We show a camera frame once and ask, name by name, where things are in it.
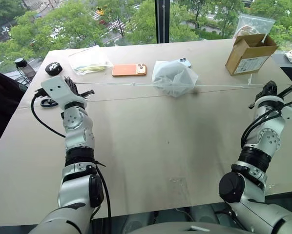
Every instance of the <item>robotic arm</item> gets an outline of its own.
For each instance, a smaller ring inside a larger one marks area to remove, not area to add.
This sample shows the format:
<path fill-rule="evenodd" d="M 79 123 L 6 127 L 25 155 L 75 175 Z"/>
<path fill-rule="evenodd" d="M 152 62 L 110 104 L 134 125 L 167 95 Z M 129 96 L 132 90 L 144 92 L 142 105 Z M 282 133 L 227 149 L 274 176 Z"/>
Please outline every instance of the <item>robotic arm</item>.
<path fill-rule="evenodd" d="M 31 234 L 86 234 L 91 216 L 104 199 L 102 180 L 94 159 L 93 122 L 85 110 L 87 95 L 79 95 L 70 79 L 54 77 L 42 83 L 36 96 L 50 96 L 63 110 L 66 158 L 58 195 L 59 208 L 52 211 Z"/>
<path fill-rule="evenodd" d="M 291 91 L 292 86 L 277 95 L 277 86 L 270 81 L 256 96 L 249 106 L 255 109 L 255 120 L 242 136 L 242 152 L 219 184 L 220 197 L 233 215 L 246 230 L 257 234 L 292 234 L 292 213 L 264 203 L 265 172 L 280 147 L 285 122 L 292 119 L 292 107 L 283 100 Z"/>

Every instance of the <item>orange phone case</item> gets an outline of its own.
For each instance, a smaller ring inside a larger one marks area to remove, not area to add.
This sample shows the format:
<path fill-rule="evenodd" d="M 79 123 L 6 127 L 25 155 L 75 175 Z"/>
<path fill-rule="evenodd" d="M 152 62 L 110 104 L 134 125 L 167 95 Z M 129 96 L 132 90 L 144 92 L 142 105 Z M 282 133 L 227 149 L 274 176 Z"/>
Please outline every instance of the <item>orange phone case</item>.
<path fill-rule="evenodd" d="M 115 65 L 112 69 L 112 75 L 114 77 L 123 77 L 123 76 L 142 76 L 146 74 L 146 65 L 145 72 L 138 73 L 138 64 L 121 64 Z"/>

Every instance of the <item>smartphone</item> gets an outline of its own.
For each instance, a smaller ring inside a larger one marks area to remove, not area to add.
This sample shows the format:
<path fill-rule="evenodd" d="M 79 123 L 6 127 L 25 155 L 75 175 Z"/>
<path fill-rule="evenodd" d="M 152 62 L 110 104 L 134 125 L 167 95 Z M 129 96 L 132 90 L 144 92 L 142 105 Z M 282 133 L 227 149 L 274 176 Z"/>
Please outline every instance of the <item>smartphone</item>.
<path fill-rule="evenodd" d="M 146 65 L 144 63 L 115 65 L 112 75 L 114 77 L 143 76 L 146 75 Z"/>

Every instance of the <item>cardboard box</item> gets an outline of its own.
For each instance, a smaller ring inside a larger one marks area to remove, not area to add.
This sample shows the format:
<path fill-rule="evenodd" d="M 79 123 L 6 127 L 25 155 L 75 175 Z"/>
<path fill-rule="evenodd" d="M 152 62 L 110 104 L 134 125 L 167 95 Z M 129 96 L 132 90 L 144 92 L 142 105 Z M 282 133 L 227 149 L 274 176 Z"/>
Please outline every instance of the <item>cardboard box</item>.
<path fill-rule="evenodd" d="M 272 38 L 265 34 L 239 36 L 225 66 L 232 76 L 257 72 L 277 49 Z"/>

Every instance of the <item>plastic bag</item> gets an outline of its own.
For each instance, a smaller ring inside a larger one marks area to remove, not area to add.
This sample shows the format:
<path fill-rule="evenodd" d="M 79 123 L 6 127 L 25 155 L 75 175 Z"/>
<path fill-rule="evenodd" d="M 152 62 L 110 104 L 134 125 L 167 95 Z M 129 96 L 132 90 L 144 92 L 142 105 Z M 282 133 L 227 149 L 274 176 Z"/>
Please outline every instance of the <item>plastic bag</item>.
<path fill-rule="evenodd" d="M 269 34 L 275 20 L 241 14 L 233 38 L 252 34 Z"/>
<path fill-rule="evenodd" d="M 110 60 L 98 45 L 72 54 L 68 59 L 71 68 L 78 75 L 99 72 L 108 67 L 113 67 Z"/>
<path fill-rule="evenodd" d="M 198 75 L 178 61 L 156 61 L 152 82 L 164 94 L 177 98 L 192 90 Z"/>

